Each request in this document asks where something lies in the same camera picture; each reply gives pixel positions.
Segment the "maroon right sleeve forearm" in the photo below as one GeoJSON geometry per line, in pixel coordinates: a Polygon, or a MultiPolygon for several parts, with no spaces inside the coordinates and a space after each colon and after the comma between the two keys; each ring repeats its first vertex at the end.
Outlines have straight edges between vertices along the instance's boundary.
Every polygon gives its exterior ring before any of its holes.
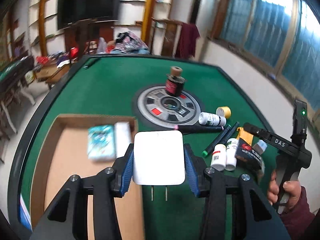
{"type": "Polygon", "coordinates": [[[299,239],[311,224],[315,215],[310,212],[305,187],[302,187],[297,204],[289,211],[284,211],[280,218],[291,239],[299,239]]]}

